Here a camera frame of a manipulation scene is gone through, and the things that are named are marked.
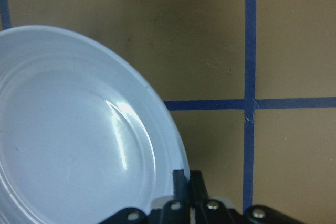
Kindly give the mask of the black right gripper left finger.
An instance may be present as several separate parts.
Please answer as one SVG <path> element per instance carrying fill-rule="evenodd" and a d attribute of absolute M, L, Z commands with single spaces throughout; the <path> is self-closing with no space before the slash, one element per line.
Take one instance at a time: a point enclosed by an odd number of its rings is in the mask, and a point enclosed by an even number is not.
<path fill-rule="evenodd" d="M 182 169 L 174 170 L 172 175 L 173 199 L 167 201 L 162 208 L 152 209 L 148 215 L 138 208 L 124 208 L 101 223 L 190 223 L 191 205 L 188 194 L 188 180 L 185 177 L 184 171 Z"/>

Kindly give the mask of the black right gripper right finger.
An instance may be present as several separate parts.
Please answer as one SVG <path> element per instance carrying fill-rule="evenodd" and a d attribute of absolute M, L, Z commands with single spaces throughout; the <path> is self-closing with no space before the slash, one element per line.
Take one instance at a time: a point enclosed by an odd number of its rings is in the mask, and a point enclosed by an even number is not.
<path fill-rule="evenodd" d="M 253 205 L 242 214 L 222 201 L 210 198 L 202 172 L 190 171 L 191 205 L 195 209 L 195 223 L 301 223 L 265 205 Z"/>

